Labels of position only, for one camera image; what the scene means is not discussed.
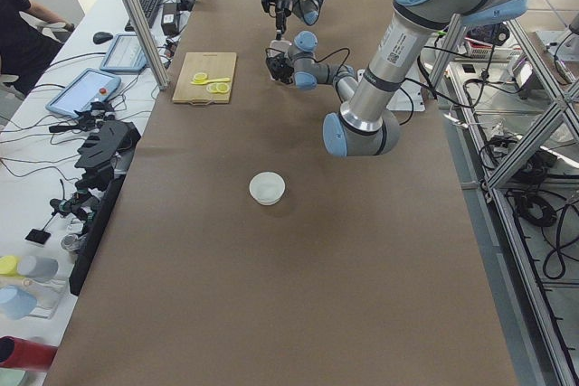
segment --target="person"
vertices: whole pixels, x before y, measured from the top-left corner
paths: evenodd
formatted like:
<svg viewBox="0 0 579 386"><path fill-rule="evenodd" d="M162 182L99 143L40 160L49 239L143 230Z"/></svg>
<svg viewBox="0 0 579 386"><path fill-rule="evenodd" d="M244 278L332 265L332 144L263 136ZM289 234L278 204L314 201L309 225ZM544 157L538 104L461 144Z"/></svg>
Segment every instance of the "person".
<svg viewBox="0 0 579 386"><path fill-rule="evenodd" d="M17 75L13 86L27 95L48 68L62 44L28 24L20 12L47 23L74 25L32 0L0 0L0 72Z"/></svg>

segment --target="white desk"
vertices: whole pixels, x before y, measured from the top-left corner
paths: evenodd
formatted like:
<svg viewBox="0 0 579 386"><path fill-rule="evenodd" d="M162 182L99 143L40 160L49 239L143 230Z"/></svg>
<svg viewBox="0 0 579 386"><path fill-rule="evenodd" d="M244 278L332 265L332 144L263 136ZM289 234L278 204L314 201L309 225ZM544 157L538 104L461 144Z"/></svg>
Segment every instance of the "white desk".
<svg viewBox="0 0 579 386"><path fill-rule="evenodd" d="M97 31L110 33L124 32L124 26L128 15L125 12L121 0L99 0L87 13L80 25L54 61L70 58L87 52L105 52L110 42L96 45L92 42L92 35ZM152 33L158 46L163 45L165 36L161 32L160 15L157 18ZM42 83L56 83L67 85L80 72L86 68L97 69L103 56L83 57L73 61L66 61L50 68L38 81ZM120 89L127 86L135 75L123 75ZM20 127L28 127L36 123L48 112L44 105L57 93L58 88L40 87L33 91L18 111L14 114L13 122ZM141 135L147 125L148 114L155 104L158 93L157 84L150 71L145 69L138 77L138 82L126 93L126 107L120 99L115 99L118 105L117 119L131 121L138 128ZM57 122L57 119L47 118L41 124ZM35 127L30 130L9 133L18 128L8 123L6 131L0 134L0 156L5 158L23 159L30 161L56 161L66 156L74 156L56 166L69 178L78 177L82 171L74 168L78 160L78 147L82 140L67 142L62 145L50 145L52 136L48 135L48 127ZM31 134L45 134L46 136L28 137L23 140L2 143L7 140L27 137ZM60 142L71 138L84 138L88 133L75 134L64 133L54 138L54 142ZM50 164L31 165L16 162L6 164L17 174L25 174L34 169L45 167ZM24 237L30 229L41 229L51 216L49 201L51 198L62 197L62 178L54 169L47 169L25 178L15 178L0 166L0 256L14 254L38 255L58 259L60 263L59 275L68 277L72 270L74 257L61 248L61 239L67 233L67 226L72 216L60 218L56 216L46 229L52 234L46 244L41 247ZM75 191L73 182L64 183L67 198ZM47 344L58 345L62 339L64 330L70 320L71 312L75 306L76 297L72 296L68 288L62 298L54 316L51 319L26 317L18 321L9 320L0 315L0 330L2 336L13 335L27 339L41 340ZM23 386L38 386L43 383L44 374L29 372Z"/></svg>

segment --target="computer mouse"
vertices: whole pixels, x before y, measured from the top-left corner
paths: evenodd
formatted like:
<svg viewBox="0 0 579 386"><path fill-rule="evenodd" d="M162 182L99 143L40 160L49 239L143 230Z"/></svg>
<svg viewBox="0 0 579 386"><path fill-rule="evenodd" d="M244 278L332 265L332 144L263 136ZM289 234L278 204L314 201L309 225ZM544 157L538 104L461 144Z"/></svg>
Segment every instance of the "computer mouse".
<svg viewBox="0 0 579 386"><path fill-rule="evenodd" d="M95 44L103 44L109 40L112 40L112 33L96 32L94 35L92 35L92 41Z"/></svg>

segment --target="keyboard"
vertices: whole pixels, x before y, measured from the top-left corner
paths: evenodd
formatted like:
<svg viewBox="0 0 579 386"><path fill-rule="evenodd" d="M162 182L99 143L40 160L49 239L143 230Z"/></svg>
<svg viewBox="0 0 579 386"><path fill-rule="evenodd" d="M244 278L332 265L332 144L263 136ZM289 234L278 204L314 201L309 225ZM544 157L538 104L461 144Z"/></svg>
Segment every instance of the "keyboard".
<svg viewBox="0 0 579 386"><path fill-rule="evenodd" d="M163 3L163 0L138 0L138 2L141 4L143 13L145 13L145 17L147 18L148 27L153 27L153 23L157 18L157 13L161 7L161 4ZM125 26L125 31L133 32L134 30L135 28L130 23L130 20L128 20L127 25Z"/></svg>

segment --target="power adapter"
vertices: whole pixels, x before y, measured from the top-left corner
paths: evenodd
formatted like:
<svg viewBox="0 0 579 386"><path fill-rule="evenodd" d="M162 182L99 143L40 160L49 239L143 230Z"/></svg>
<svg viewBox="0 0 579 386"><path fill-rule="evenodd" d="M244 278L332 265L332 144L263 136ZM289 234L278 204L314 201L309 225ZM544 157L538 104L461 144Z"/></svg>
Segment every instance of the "power adapter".
<svg viewBox="0 0 579 386"><path fill-rule="evenodd" d="M163 17L161 19L161 29L165 36L175 36L179 34L179 17L177 4L163 4Z"/></svg>

